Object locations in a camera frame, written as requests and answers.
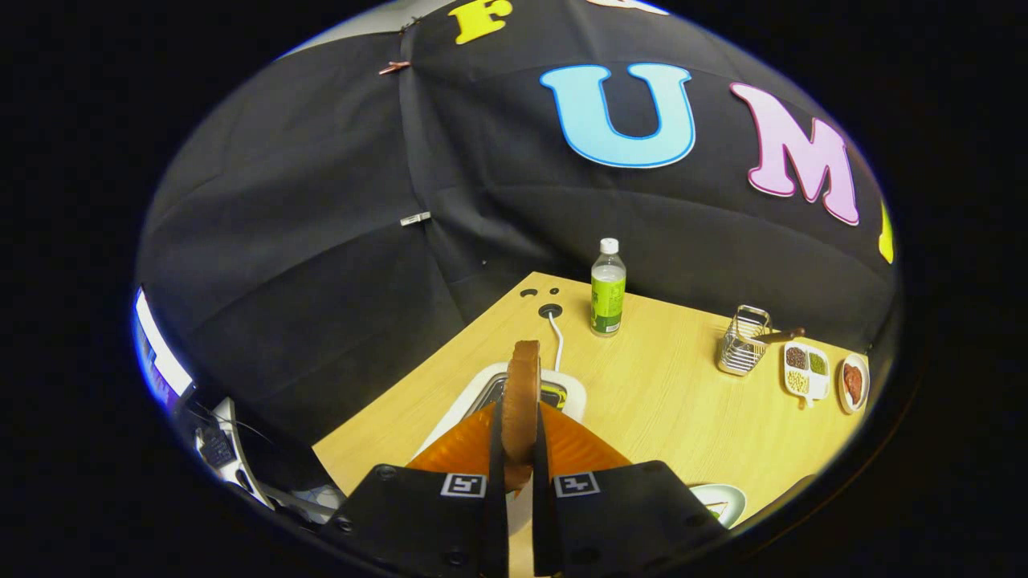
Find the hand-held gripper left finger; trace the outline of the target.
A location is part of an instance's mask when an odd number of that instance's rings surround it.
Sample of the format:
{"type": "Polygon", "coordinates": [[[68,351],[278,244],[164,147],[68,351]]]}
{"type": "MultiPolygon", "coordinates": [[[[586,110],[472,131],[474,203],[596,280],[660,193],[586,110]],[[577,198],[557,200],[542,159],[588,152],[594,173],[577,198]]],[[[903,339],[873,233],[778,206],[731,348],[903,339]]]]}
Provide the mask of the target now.
{"type": "Polygon", "coordinates": [[[472,469],[374,466],[320,529],[357,577],[507,577],[502,402],[472,469]]]}

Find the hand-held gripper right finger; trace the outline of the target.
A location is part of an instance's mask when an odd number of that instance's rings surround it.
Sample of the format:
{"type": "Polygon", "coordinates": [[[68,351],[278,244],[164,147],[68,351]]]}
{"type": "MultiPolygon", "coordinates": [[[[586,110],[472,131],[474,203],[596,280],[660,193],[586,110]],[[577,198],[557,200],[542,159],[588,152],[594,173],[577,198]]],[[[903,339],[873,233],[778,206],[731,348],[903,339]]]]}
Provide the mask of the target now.
{"type": "Polygon", "coordinates": [[[668,464],[630,463],[541,404],[533,479],[533,571],[542,577],[689,574],[729,531],[668,464]]]}

